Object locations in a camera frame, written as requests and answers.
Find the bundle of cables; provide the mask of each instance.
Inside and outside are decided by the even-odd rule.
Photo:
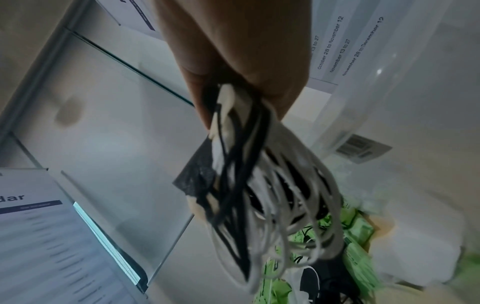
[[[341,196],[329,170],[238,77],[214,79],[203,101],[213,113],[208,137],[175,180],[193,213],[207,222],[216,254],[239,286],[254,293],[267,258],[275,277],[342,251]],[[331,226],[317,221],[331,214]],[[313,242],[288,236],[311,225]],[[291,261],[292,253],[306,257]]]

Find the finger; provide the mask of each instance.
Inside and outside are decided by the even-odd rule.
[[[202,88],[222,59],[192,17],[175,0],[157,0],[162,34],[185,78],[200,119],[210,128],[212,116],[201,100]]]
[[[177,1],[228,65],[283,117],[308,79],[311,2]]]

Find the barcode label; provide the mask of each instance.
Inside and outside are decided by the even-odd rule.
[[[353,134],[336,150],[336,153],[356,164],[360,164],[385,154],[391,148],[374,140]]]

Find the hand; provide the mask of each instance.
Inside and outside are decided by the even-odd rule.
[[[202,122],[206,81],[227,64],[256,87],[281,119],[305,86],[310,64],[309,0],[155,0],[160,28]]]

